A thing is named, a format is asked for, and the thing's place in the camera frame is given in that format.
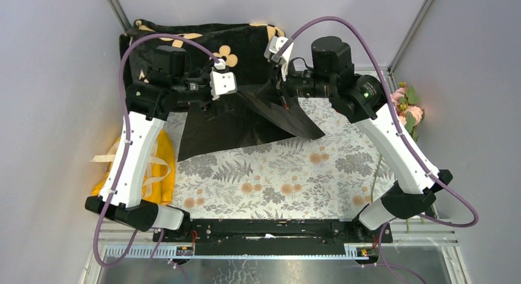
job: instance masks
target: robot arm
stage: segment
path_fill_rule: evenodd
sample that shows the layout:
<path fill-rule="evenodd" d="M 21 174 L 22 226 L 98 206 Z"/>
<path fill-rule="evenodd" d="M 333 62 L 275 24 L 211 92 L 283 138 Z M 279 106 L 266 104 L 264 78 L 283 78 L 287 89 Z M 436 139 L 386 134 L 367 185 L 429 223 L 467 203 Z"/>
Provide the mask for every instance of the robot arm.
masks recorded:
<path fill-rule="evenodd" d="M 273 37 L 270 45 L 284 44 L 285 37 Z M 277 57 L 279 47 L 269 47 L 268 59 L 280 66 L 278 84 L 282 102 L 285 97 L 328 97 L 332 107 L 364 132 L 377 147 L 396 175 L 394 186 L 374 203 L 364 208 L 355 218 L 362 229 L 370 232 L 387 221 L 398 217 L 407 219 L 426 211 L 436 200 L 435 192 L 441 187 L 433 181 L 414 159 L 411 151 L 401 140 L 391 118 L 383 87 L 376 78 L 358 75 L 351 62 L 351 49 L 339 38 L 322 37 L 311 45 L 313 66 L 295 71 L 289 61 L 291 46 Z M 406 138 L 412 149 L 424 160 L 431 173 L 448 184 L 452 175 L 448 170 L 439 170 L 422 153 L 408 133 Z"/>
<path fill-rule="evenodd" d="M 127 88 L 131 138 L 117 190 L 112 191 L 111 188 L 123 159 L 123 147 L 128 142 L 125 123 L 120 138 L 124 141 L 119 143 L 112 170 L 99 195 L 87 198 L 86 209 L 100 213 L 109 194 L 113 192 L 106 217 L 140 231 L 148 231 L 152 227 L 178 230 L 188 217 L 186 212 L 178 208 L 141 199 L 143 178 L 152 147 L 170 112 L 180 111 L 189 103 L 200 105 L 212 116 L 225 112 L 218 99 L 236 92 L 237 84 L 235 76 L 223 60 L 219 63 L 211 61 L 198 77 L 186 77 L 185 57 L 183 49 L 158 47 L 153 65 L 148 70 L 149 83 L 134 82 Z"/>

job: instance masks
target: black joint housing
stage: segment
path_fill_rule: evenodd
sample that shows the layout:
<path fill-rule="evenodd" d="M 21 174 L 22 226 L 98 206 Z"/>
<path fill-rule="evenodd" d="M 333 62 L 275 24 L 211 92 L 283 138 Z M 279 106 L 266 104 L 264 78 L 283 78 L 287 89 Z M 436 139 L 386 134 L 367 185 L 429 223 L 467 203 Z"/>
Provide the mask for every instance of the black joint housing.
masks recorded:
<path fill-rule="evenodd" d="M 447 169 L 440 170 L 438 178 L 448 184 L 452 180 L 452 174 Z M 441 187 L 435 183 L 430 189 L 425 188 L 423 194 L 407 194 L 402 191 L 398 181 L 395 181 L 393 187 L 382 196 L 381 200 L 389 213 L 397 218 L 407 219 L 428 211 L 436 201 L 434 193 L 440 189 Z"/>
<path fill-rule="evenodd" d="M 355 73 L 351 61 L 351 47 L 336 36 L 321 37 L 311 44 L 313 71 L 316 75 L 329 77 L 332 73 L 341 75 Z"/>
<path fill-rule="evenodd" d="M 171 78 L 180 78 L 185 72 L 187 52 L 179 47 L 160 45 L 154 50 L 151 71 L 163 73 Z"/>
<path fill-rule="evenodd" d="M 87 197 L 85 209 L 94 213 L 101 214 L 105 202 L 100 196 Z M 155 222 L 159 207 L 156 203 L 141 200 L 136 207 L 124 208 L 122 206 L 109 205 L 105 217 L 111 221 L 133 227 L 139 231 L 148 231 Z"/>

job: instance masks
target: white bracket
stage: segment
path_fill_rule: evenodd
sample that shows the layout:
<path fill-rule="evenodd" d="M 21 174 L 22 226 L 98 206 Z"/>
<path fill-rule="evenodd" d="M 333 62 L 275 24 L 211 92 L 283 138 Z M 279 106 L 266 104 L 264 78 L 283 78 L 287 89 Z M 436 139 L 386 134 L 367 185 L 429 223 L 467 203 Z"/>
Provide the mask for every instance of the white bracket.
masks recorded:
<path fill-rule="evenodd" d="M 214 63 L 213 66 L 217 69 L 217 70 L 224 70 L 226 69 L 226 62 L 223 60 L 223 59 L 219 59 L 219 63 Z"/>
<path fill-rule="evenodd" d="M 376 115 L 377 118 L 375 120 L 366 119 L 355 123 L 355 125 L 371 139 L 378 151 L 389 163 L 394 175 L 396 175 L 400 188 L 407 194 L 423 194 L 423 190 L 425 188 L 430 189 L 435 181 L 425 175 L 425 171 L 423 171 L 398 135 L 387 104 L 382 106 Z M 418 145 L 416 145 L 416 142 L 407 133 L 403 124 L 397 124 L 401 126 L 414 151 L 421 157 L 432 174 L 437 176 L 439 173 L 438 168 L 425 157 Z"/>
<path fill-rule="evenodd" d="M 265 58 L 273 60 L 275 63 L 281 65 L 280 71 L 283 81 L 286 81 L 286 75 L 288 74 L 289 58 L 291 57 L 291 51 L 293 50 L 293 42 L 291 42 L 280 58 L 277 58 L 275 55 L 288 40 L 287 37 L 274 36 L 270 39 L 270 42 L 264 51 Z"/>
<path fill-rule="evenodd" d="M 111 200 L 112 205 L 118 206 L 120 203 L 123 203 L 127 208 L 137 206 L 141 203 L 146 166 L 155 140 L 165 123 L 163 120 L 157 118 L 146 120 L 145 115 L 136 112 L 130 112 L 128 117 L 130 119 L 131 145 L 129 146 L 127 159 Z M 125 139 L 126 128 L 125 119 L 123 119 L 122 141 L 119 142 L 111 172 L 99 194 L 102 196 L 104 202 L 107 201 L 109 193 L 111 193 L 116 171 L 123 156 Z"/>
<path fill-rule="evenodd" d="M 237 82 L 232 72 L 219 73 L 210 72 L 210 86 L 212 88 L 212 99 L 219 99 L 220 95 L 228 95 L 237 92 Z"/>

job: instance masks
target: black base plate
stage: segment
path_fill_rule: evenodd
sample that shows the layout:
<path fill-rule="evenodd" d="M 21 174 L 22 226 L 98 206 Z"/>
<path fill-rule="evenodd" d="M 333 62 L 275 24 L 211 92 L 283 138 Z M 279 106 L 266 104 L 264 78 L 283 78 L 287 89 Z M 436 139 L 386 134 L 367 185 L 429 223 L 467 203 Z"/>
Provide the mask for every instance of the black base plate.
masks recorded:
<path fill-rule="evenodd" d="M 163 242 L 190 244 L 195 231 L 195 255 L 343 255 L 344 243 L 373 243 L 371 236 L 360 239 L 355 225 L 337 219 L 193 219 L 183 235 L 165 230 Z M 391 243 L 386 228 L 382 242 Z"/>

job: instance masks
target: green leaf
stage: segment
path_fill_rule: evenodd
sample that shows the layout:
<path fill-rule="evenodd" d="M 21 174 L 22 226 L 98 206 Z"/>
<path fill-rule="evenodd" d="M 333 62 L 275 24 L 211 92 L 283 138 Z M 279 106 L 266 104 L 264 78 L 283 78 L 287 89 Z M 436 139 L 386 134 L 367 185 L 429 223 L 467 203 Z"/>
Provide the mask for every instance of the green leaf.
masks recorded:
<path fill-rule="evenodd" d="M 405 92 L 405 96 L 406 96 L 407 98 L 409 98 L 409 97 L 412 97 L 412 96 L 415 96 L 415 95 L 416 95 L 416 90 L 414 89 L 414 87 L 409 86 L 409 87 L 407 88 L 407 91 Z"/>
<path fill-rule="evenodd" d="M 412 133 L 412 129 L 414 128 L 414 125 L 416 124 L 416 119 L 414 119 L 414 116 L 411 112 L 407 112 L 405 115 L 405 120 L 407 121 L 405 123 L 405 129 L 408 133 Z"/>
<path fill-rule="evenodd" d="M 418 127 L 417 126 L 414 126 L 414 128 L 412 129 L 412 139 L 414 140 L 414 142 L 418 142 L 418 137 L 419 137 L 419 134 L 418 134 Z"/>
<path fill-rule="evenodd" d="M 415 105 L 420 101 L 420 98 L 417 95 L 413 95 L 411 97 L 408 97 L 407 100 L 408 100 L 409 104 Z"/>
<path fill-rule="evenodd" d="M 405 92 L 405 96 L 407 97 L 407 101 L 411 105 L 415 105 L 416 103 L 418 103 L 420 101 L 420 97 L 418 97 L 416 95 L 416 90 L 414 89 L 414 87 L 412 85 L 409 86 L 409 88 L 407 88 L 407 91 Z"/>

